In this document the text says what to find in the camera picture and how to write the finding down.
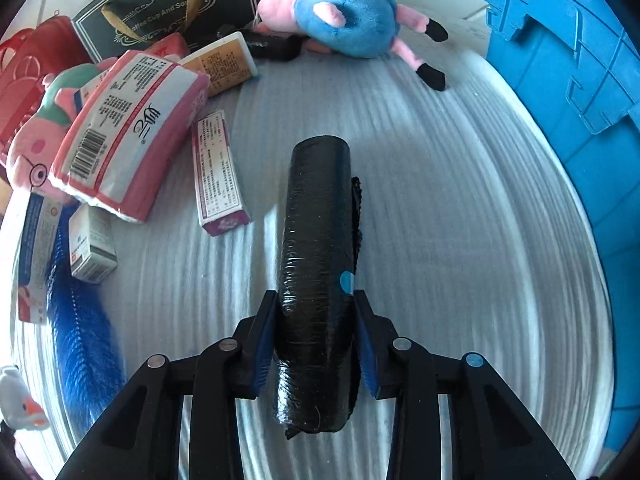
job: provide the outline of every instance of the gold ribbon handle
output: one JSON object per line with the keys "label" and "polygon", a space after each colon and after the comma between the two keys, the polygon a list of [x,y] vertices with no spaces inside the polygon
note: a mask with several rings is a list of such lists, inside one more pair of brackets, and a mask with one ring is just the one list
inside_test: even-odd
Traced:
{"label": "gold ribbon handle", "polygon": [[[201,4],[202,0],[187,0],[187,12],[180,29],[181,32],[187,30],[191,23],[193,23],[193,20],[196,19]],[[129,25],[127,25],[120,17],[118,17],[116,13],[109,8],[109,4],[102,6],[100,12],[104,16],[104,19],[107,20],[107,22],[111,25],[111,27],[113,27],[119,33],[124,34],[125,36],[129,36],[131,39],[136,41],[146,41],[140,38],[140,35],[138,33],[132,30]]]}

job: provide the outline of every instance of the blue fluffy object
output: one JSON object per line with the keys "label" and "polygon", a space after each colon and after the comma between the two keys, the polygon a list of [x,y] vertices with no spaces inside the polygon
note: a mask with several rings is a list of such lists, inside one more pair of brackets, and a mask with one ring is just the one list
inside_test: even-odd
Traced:
{"label": "blue fluffy object", "polygon": [[123,387],[124,375],[97,286],[71,276],[68,221],[74,210],[67,207],[60,215],[47,308],[65,406],[84,434]]}
{"label": "blue fluffy object", "polygon": [[[344,27],[332,27],[314,14],[314,5],[329,2],[346,19]],[[388,52],[400,30],[395,0],[297,0],[296,21],[310,37],[345,56],[372,58]]]}

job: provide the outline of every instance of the blue plastic crate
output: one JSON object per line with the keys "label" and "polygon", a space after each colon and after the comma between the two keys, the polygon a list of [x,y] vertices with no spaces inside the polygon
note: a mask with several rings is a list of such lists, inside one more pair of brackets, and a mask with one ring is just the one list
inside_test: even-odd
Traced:
{"label": "blue plastic crate", "polygon": [[640,418],[640,58],[604,0],[486,0],[487,59],[556,150],[593,226],[611,298],[606,446]]}

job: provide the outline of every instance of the black plush shoe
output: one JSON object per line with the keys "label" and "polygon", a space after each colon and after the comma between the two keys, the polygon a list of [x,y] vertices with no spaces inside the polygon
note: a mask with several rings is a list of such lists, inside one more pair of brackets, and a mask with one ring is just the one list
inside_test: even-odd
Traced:
{"label": "black plush shoe", "polygon": [[449,39],[449,33],[436,20],[429,20],[425,34],[437,43]]}
{"label": "black plush shoe", "polygon": [[434,67],[423,63],[420,65],[418,70],[415,71],[417,75],[422,79],[427,85],[429,85],[434,90],[438,92],[442,92],[445,87],[445,77],[444,74],[440,70],[434,69]]}

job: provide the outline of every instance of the plush toy eye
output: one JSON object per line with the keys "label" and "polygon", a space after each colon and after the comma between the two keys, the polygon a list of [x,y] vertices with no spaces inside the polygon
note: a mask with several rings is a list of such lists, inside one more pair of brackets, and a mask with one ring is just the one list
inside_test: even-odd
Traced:
{"label": "plush toy eye", "polygon": [[40,187],[47,181],[47,167],[44,164],[36,164],[31,170],[29,180],[33,187]]}

